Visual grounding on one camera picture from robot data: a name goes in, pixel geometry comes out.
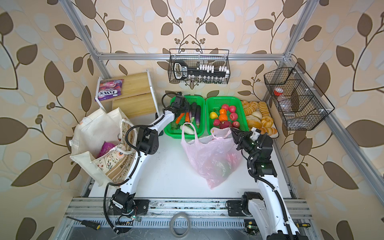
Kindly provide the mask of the pink plastic grocery bag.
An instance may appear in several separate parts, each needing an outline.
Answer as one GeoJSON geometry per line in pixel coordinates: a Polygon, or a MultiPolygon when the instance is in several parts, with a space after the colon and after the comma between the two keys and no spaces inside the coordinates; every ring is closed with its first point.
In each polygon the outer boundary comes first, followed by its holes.
{"type": "Polygon", "coordinates": [[[230,128],[212,128],[207,137],[198,138],[182,130],[181,145],[194,170],[207,181],[208,187],[214,189],[222,184],[237,170],[243,159],[237,150],[230,128]]]}

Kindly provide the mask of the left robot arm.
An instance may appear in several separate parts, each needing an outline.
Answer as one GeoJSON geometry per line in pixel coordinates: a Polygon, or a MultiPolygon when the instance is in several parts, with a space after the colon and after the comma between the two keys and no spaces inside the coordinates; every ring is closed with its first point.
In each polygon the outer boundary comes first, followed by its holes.
{"type": "Polygon", "coordinates": [[[159,133],[177,117],[189,110],[190,104],[185,96],[181,92],[177,92],[174,101],[169,106],[164,106],[163,113],[154,122],[149,125],[136,125],[127,131],[125,143],[136,152],[133,168],[124,181],[107,183],[104,199],[107,198],[109,187],[117,187],[112,195],[111,205],[127,215],[137,211],[134,203],[137,185],[146,161],[158,151],[160,146],[159,133]]]}

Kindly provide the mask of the cream canvas tote bag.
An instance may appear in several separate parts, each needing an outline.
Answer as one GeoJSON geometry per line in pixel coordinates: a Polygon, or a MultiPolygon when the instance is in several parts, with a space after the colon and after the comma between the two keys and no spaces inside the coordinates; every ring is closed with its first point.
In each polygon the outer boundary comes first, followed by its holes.
{"type": "Polygon", "coordinates": [[[100,186],[120,183],[132,168],[136,152],[125,143],[127,131],[133,126],[118,108],[109,113],[99,109],[83,118],[74,131],[70,158],[100,186]],[[104,142],[115,147],[97,158],[104,142]]]}

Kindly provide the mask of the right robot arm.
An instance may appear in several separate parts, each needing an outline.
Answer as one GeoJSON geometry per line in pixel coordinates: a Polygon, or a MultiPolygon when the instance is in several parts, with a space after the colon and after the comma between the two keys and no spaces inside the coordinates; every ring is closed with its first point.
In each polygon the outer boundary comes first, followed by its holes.
{"type": "Polygon", "coordinates": [[[258,185],[258,192],[244,192],[242,213],[256,221],[263,240],[307,240],[291,218],[281,195],[278,175],[271,160],[273,139],[260,130],[241,131],[231,128],[237,150],[247,161],[249,175],[258,185]]]}

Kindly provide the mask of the magenta snack bag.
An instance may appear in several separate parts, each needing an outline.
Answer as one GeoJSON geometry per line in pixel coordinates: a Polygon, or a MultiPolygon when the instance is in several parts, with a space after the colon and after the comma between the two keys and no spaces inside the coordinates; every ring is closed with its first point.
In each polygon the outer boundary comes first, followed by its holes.
{"type": "Polygon", "coordinates": [[[106,155],[114,147],[115,147],[115,145],[113,143],[104,142],[97,158],[100,158],[100,157],[106,155]]]}

